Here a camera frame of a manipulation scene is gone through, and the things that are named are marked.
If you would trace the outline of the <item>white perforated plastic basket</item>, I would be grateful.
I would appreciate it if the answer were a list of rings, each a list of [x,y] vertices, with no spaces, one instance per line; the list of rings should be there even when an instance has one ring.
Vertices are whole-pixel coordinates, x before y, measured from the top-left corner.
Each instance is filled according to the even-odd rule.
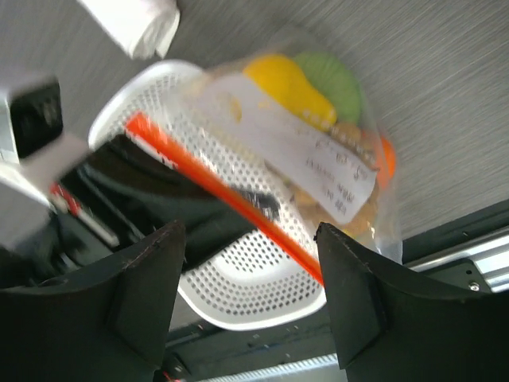
[[[107,103],[91,126],[93,155],[80,171],[117,223],[121,238],[136,240],[172,220],[185,225],[186,249],[179,293],[203,319],[223,329],[254,330],[305,318],[324,307],[323,287],[217,197],[179,174],[126,125],[143,113],[164,121],[164,130],[206,158],[219,159],[220,175],[295,239],[314,249],[311,234],[273,181],[244,165],[216,143],[198,137],[179,110],[167,111],[176,86],[201,74],[182,60],[149,66]]]

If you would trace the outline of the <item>brown fake grape bunch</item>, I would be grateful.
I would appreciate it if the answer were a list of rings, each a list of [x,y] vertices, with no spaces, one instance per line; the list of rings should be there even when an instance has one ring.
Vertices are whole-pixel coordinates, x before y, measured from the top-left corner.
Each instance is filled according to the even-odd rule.
[[[341,122],[300,157],[288,188],[308,225],[334,224],[354,238],[374,227],[379,181],[372,154],[361,129]]]

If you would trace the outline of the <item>green fake vegetable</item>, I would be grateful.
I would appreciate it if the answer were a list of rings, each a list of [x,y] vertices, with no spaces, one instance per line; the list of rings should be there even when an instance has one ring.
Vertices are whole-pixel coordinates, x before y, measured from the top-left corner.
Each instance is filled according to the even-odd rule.
[[[311,85],[334,106],[340,121],[359,122],[362,111],[359,83],[345,64],[327,52],[302,52],[293,60]]]

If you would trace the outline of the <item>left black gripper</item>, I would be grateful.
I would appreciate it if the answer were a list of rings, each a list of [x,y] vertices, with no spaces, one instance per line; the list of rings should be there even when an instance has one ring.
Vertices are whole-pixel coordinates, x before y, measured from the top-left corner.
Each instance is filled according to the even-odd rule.
[[[185,226],[186,263],[204,263],[258,231],[231,206],[159,162],[124,134],[104,142],[52,186],[112,251],[164,225]]]

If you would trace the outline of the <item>clear zip top bag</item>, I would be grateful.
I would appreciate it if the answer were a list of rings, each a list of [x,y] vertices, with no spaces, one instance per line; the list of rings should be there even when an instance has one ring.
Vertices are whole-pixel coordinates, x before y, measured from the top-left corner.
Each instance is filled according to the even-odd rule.
[[[284,201],[292,205],[297,219],[311,234],[314,249],[307,248],[287,228],[273,221],[253,201],[236,191],[220,175],[222,162],[219,159],[206,158],[165,132],[161,118],[137,113],[126,125],[126,134],[136,142],[143,142],[159,157],[167,159],[177,171],[226,202],[313,278],[321,280],[314,236],[321,224],[329,223],[313,227],[302,219],[292,200],[288,180],[290,173],[297,169],[300,157],[328,131],[319,131],[299,119],[243,75],[244,67],[258,56],[280,53],[293,60],[298,53],[308,51],[330,53],[309,41],[281,41],[246,57],[205,69],[200,75],[178,85],[167,97],[166,103],[167,111],[179,110],[188,118],[198,129],[200,139],[216,143],[244,165],[260,170],[264,181],[273,181]],[[360,84],[359,89],[362,111],[356,126],[369,141],[375,163],[375,147],[380,143],[379,137],[383,135],[390,139],[378,128]],[[345,121],[337,118],[336,123],[341,122]],[[400,262],[402,238],[395,208],[394,178],[385,189],[379,187],[377,201],[375,225],[367,234],[354,238],[337,228],[364,247]]]

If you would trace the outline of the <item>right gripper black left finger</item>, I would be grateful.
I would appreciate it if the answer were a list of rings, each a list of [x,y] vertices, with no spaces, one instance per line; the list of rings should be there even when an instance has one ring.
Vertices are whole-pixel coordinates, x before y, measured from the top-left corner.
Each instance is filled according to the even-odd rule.
[[[4,381],[151,381],[162,366],[185,253],[173,222],[77,271],[31,286],[1,252]]]

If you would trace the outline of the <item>orange fake fruit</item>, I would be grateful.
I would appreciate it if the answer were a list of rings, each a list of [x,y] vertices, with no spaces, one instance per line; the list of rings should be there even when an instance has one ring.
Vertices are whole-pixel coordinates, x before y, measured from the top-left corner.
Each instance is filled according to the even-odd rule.
[[[379,137],[380,143],[375,147],[375,165],[378,170],[377,181],[381,189],[385,189],[393,179],[397,157],[394,147],[383,135]]]

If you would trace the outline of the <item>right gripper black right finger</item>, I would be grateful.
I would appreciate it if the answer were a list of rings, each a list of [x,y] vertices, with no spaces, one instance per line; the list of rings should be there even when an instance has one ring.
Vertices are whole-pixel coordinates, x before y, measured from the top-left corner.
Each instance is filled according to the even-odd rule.
[[[505,381],[508,294],[431,279],[330,224],[316,234],[339,366],[350,381]]]

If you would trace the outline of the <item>yellow fake fruit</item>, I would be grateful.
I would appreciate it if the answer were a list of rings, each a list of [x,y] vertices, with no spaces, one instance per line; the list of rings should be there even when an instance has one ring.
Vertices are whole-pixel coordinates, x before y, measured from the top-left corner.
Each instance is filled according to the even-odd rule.
[[[258,56],[243,69],[243,75],[299,119],[327,132],[337,122],[336,109],[308,81],[297,63],[274,53]]]

